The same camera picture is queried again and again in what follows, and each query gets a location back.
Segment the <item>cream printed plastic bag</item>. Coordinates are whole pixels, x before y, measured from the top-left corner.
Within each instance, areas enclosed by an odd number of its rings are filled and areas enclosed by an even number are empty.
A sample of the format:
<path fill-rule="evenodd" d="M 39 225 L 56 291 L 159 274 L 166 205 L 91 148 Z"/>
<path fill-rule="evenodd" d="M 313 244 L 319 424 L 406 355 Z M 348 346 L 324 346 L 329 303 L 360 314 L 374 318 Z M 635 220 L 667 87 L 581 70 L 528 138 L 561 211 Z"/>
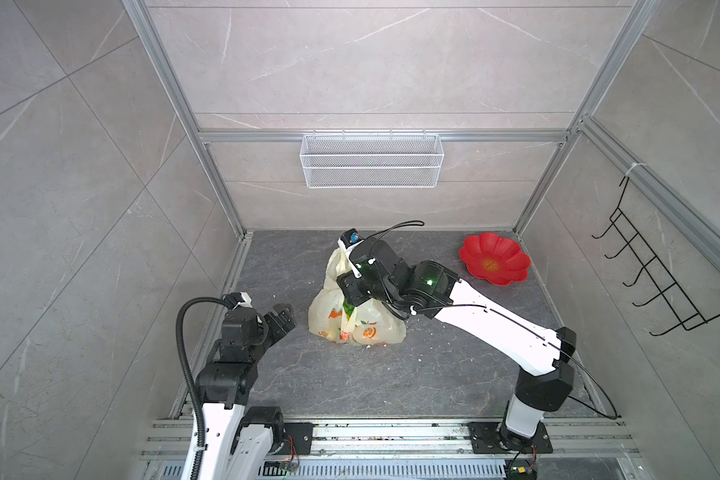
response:
<path fill-rule="evenodd" d="M 350 264 L 337 247 L 325 270 L 323 288 L 308 309 L 308 330 L 335 344 L 399 344 L 406 336 L 404 322 L 380 301 L 371 299 L 360 306 L 348 305 L 336 282 Z"/>

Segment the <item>red flower-shaped plate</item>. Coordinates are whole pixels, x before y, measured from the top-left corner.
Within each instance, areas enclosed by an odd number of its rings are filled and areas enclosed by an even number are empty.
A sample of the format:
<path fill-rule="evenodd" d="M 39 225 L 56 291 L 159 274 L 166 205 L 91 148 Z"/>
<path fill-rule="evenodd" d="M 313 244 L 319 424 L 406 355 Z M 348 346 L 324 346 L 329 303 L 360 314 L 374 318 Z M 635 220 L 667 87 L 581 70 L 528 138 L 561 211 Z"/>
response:
<path fill-rule="evenodd" d="M 516 241 L 491 232 L 468 236 L 458 254 L 472 276 L 497 286 L 524 282 L 531 267 Z"/>

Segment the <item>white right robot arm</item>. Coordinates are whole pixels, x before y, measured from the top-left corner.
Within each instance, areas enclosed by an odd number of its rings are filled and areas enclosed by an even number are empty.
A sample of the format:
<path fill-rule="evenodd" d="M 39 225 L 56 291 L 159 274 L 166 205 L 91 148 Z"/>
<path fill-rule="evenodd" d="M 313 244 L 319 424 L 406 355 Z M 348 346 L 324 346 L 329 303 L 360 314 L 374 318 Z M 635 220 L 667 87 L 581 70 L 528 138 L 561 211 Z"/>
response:
<path fill-rule="evenodd" d="M 545 414 L 557 411 L 572 392 L 575 333 L 523 319 L 437 262 L 410 266 L 378 235 L 363 238 L 351 229 L 338 246 L 350 268 L 339 275 L 338 286 L 353 308 L 378 300 L 398 316 L 424 315 L 477 337 L 518 365 L 497 436 L 505 450 L 531 447 Z"/>

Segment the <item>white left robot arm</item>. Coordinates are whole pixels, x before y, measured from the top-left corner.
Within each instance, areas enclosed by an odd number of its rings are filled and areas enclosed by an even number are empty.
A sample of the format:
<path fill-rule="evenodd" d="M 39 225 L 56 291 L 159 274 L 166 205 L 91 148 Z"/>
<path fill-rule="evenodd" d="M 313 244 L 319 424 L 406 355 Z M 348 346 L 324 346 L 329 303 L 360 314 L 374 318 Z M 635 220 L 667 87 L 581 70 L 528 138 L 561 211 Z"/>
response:
<path fill-rule="evenodd" d="M 184 320 L 191 307 L 205 303 L 222 306 L 226 312 L 220 337 L 205 366 L 194 374 Z M 295 326 L 291 305 L 277 304 L 261 315 L 245 292 L 193 298 L 179 309 L 175 337 L 194 417 L 184 479 L 254 479 L 269 454 L 285 454 L 291 464 L 296 461 L 295 441 L 286 433 L 281 409 L 248 405 L 259 361 Z"/>

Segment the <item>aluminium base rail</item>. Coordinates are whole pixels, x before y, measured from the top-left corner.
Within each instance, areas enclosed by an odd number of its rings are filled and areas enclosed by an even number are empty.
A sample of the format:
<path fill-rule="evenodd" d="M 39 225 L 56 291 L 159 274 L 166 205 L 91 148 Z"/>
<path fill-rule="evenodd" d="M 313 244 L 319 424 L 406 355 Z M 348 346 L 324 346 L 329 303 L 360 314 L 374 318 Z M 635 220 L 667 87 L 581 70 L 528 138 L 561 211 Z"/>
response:
<path fill-rule="evenodd" d="M 266 457 L 262 479 L 503 478 L 542 459 L 615 460 L 636 478 L 641 455 L 622 421 L 554 417 L 532 446 L 500 446 L 489 419 L 295 419 Z"/>

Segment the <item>aluminium frame rail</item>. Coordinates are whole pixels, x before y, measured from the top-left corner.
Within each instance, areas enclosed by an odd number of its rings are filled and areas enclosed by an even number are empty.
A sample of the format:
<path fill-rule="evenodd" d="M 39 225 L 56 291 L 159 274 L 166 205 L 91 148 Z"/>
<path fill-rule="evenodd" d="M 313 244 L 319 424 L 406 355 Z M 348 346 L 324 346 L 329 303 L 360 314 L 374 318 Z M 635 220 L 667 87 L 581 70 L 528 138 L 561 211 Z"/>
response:
<path fill-rule="evenodd" d="M 235 236 L 242 241 L 245 238 L 246 230 L 215 161 L 206 144 L 200 139 L 199 126 L 159 38 L 146 3 L 141 0 L 124 0 L 123 4 Z"/>

